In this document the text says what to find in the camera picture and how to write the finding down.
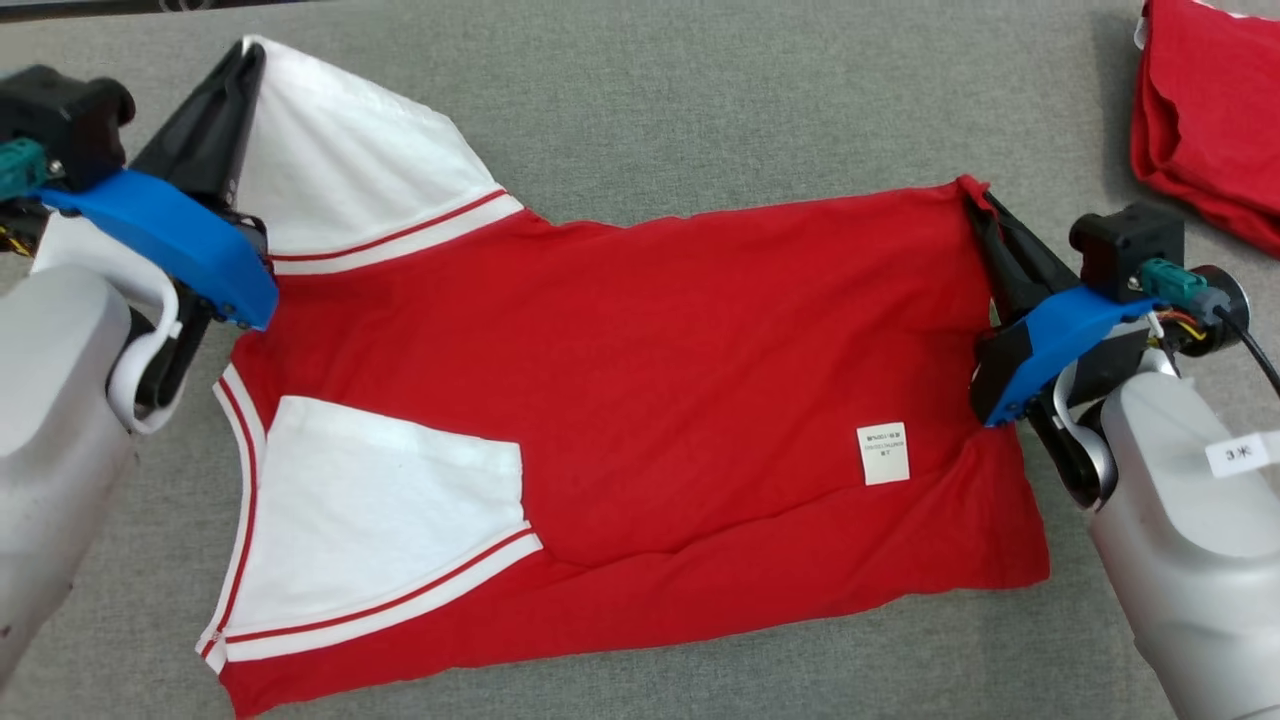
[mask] red t-shirt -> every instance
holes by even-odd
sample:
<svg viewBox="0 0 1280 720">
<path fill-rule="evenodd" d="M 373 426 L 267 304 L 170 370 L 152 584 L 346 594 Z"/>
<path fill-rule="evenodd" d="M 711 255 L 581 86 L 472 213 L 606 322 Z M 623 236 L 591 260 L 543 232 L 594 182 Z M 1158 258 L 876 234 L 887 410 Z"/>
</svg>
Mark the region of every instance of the red t-shirt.
<svg viewBox="0 0 1280 720">
<path fill-rule="evenodd" d="M 1151 187 L 1280 256 L 1280 22 L 1151 0 L 1130 163 Z"/>
<path fill-rule="evenodd" d="M 983 186 L 553 224 L 454 141 L 475 182 L 416 222 L 273 236 L 279 310 L 216 391 L 244 503 L 197 648 L 238 714 L 1047 577 L 1015 430 L 968 404 Z"/>
</svg>

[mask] teal connector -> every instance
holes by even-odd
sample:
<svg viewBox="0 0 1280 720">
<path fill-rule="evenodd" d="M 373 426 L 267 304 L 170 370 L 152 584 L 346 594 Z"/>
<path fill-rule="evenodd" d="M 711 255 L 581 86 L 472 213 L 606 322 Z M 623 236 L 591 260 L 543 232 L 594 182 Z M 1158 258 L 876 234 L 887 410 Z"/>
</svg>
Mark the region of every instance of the teal connector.
<svg viewBox="0 0 1280 720">
<path fill-rule="evenodd" d="M 1216 307 L 1230 309 L 1231 300 L 1225 292 L 1169 260 L 1143 263 L 1138 269 L 1138 282 L 1148 296 L 1190 313 L 1206 325 L 1217 324 L 1219 318 L 1213 314 Z"/>
<path fill-rule="evenodd" d="M 27 197 L 49 179 L 45 149 L 24 137 L 0 145 L 0 202 Z"/>
<path fill-rule="evenodd" d="M 1175 307 L 1190 307 L 1196 295 L 1208 287 L 1208 281 L 1169 260 L 1147 260 L 1138 269 L 1142 291 Z"/>
</svg>

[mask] folded red cloth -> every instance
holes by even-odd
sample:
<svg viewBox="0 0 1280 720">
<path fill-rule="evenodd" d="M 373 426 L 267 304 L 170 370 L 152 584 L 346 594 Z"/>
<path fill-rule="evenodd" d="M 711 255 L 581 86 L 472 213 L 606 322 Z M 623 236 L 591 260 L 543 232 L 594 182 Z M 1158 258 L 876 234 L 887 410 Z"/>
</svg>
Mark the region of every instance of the folded red cloth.
<svg viewBox="0 0 1280 720">
<path fill-rule="evenodd" d="M 1280 258 L 1280 22 L 1148 0 L 1130 161 L 1140 181 Z"/>
</svg>

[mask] gray robot arm casing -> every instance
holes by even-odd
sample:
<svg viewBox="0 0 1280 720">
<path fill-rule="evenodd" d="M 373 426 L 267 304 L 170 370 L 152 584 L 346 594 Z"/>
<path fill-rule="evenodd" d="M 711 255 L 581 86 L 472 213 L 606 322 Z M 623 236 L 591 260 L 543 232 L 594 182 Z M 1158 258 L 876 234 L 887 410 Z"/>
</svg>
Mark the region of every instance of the gray robot arm casing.
<svg viewBox="0 0 1280 720">
<path fill-rule="evenodd" d="M 1188 380 L 1135 375 L 1102 427 L 1119 483 L 1089 533 L 1174 711 L 1280 719 L 1280 497 L 1213 477 L 1204 447 L 1231 433 Z"/>
<path fill-rule="evenodd" d="M 0 688 L 70 592 L 132 437 L 106 400 L 129 307 L 101 275 L 36 273 L 0 302 Z"/>
</svg>

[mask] white sleeve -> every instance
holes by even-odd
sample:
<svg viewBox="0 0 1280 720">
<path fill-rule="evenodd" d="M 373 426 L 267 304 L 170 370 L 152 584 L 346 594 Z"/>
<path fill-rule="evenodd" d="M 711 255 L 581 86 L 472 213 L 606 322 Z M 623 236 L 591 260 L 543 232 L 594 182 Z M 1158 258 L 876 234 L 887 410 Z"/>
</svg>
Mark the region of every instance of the white sleeve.
<svg viewBox="0 0 1280 720">
<path fill-rule="evenodd" d="M 266 70 L 237 209 L 265 220 L 274 260 L 355 252 L 502 195 L 447 117 L 292 47 L 244 42 L 266 50 Z"/>
</svg>

